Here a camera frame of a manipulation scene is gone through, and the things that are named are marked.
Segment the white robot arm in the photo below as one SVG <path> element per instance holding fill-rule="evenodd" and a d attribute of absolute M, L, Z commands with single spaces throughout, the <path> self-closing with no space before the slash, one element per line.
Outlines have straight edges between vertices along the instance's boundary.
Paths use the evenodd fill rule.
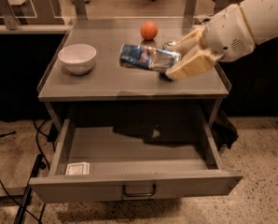
<path fill-rule="evenodd" d="M 172 80 L 205 73 L 217 61 L 234 62 L 278 37 L 278 0 L 243 0 L 216 13 L 177 41 L 182 58 L 165 75 Z"/>

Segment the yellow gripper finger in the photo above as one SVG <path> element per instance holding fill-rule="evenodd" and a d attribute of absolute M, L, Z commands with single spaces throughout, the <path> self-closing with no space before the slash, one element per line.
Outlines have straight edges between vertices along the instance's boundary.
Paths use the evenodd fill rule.
<path fill-rule="evenodd" d="M 222 53 L 214 53 L 210 49 L 202 49 L 196 45 L 185 54 L 180 62 L 169 68 L 165 75 L 171 80 L 197 76 L 211 70 L 222 56 Z"/>
<path fill-rule="evenodd" d="M 195 46 L 200 46 L 202 43 L 202 28 L 197 28 L 185 35 L 181 40 L 177 41 L 171 50 L 179 52 L 182 56 L 185 56 Z"/>

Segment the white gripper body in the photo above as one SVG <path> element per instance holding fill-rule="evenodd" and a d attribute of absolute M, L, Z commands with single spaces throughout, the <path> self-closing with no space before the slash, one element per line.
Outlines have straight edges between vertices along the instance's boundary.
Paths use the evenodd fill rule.
<path fill-rule="evenodd" d="M 202 44 L 227 63 L 252 53 L 256 47 L 238 5 L 226 7 L 208 21 L 202 32 Z"/>

